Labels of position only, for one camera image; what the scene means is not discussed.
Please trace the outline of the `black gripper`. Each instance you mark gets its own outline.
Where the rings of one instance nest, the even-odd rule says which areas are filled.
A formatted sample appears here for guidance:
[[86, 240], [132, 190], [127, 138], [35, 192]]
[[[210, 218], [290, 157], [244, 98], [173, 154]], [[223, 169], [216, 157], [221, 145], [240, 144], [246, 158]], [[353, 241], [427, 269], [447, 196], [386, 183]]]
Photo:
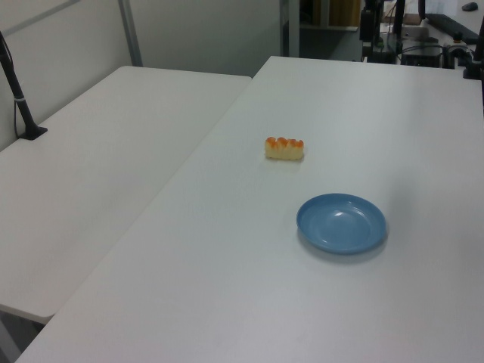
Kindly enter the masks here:
[[374, 46], [371, 42], [374, 37], [375, 11], [364, 8], [360, 16], [360, 34], [362, 41], [362, 57], [371, 57]]

